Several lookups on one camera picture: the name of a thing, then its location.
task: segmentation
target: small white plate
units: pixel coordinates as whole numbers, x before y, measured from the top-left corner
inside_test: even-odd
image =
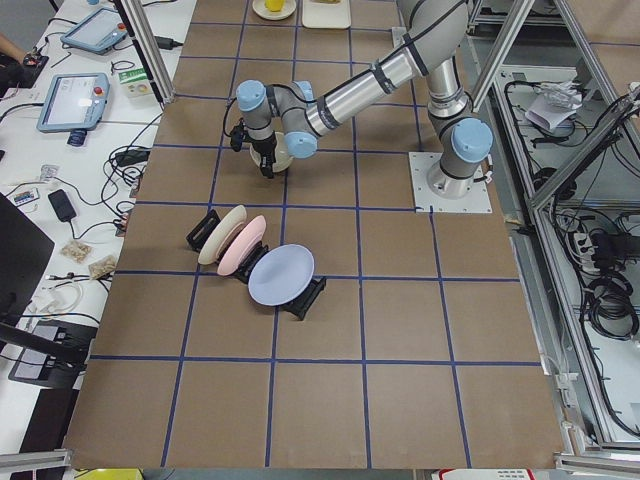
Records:
[[[261,305],[283,305],[307,288],[313,254],[302,245],[283,245],[262,257],[249,277],[249,294]]]
[[[279,12],[272,12],[264,5],[264,0],[253,0],[253,11],[256,12],[256,15],[264,18],[265,20],[284,20],[296,11],[296,1],[286,0],[282,10]]]
[[[247,210],[244,205],[238,205],[227,213],[220,223],[213,229],[209,238],[202,246],[198,263],[200,265],[211,265],[220,258],[220,253],[231,243],[247,221]]]

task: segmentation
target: yellow object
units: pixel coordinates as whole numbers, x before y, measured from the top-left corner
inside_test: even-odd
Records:
[[[82,476],[82,480],[142,480],[142,474],[137,468],[78,470],[76,478],[79,476]]]
[[[284,7],[285,0],[265,0],[264,6],[267,7],[267,10],[270,12],[279,12]]]

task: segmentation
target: small box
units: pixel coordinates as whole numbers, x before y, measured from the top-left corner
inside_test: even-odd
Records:
[[[140,95],[153,93],[151,83],[149,83],[149,79],[143,68],[120,72],[118,78],[120,85],[123,86],[125,93],[129,97],[139,97]]]

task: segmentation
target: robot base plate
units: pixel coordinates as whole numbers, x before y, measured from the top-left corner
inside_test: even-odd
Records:
[[[469,193],[457,200],[442,198],[429,188],[427,172],[434,163],[440,160],[441,155],[440,152],[409,153],[416,212],[429,213],[433,209],[436,213],[491,213],[491,201],[485,182],[474,183]],[[480,176],[482,176],[482,170],[478,167],[476,177]]]

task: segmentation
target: white plate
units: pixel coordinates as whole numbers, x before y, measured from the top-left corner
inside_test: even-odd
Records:
[[[202,246],[198,263],[200,265],[211,265],[220,258],[220,253],[231,243],[247,221],[247,210],[244,205],[238,205],[227,213],[220,223],[213,229],[209,238]]]
[[[302,25],[307,28],[337,28],[351,26],[351,7],[349,0],[337,3],[302,0]]]
[[[265,7],[264,0],[253,0],[253,11],[256,12],[256,15],[264,18],[265,20],[284,20],[296,11],[296,1],[286,0],[282,10],[279,12],[272,12]]]
[[[283,305],[300,295],[313,277],[314,260],[302,245],[283,245],[262,257],[249,277],[249,294],[261,305]]]

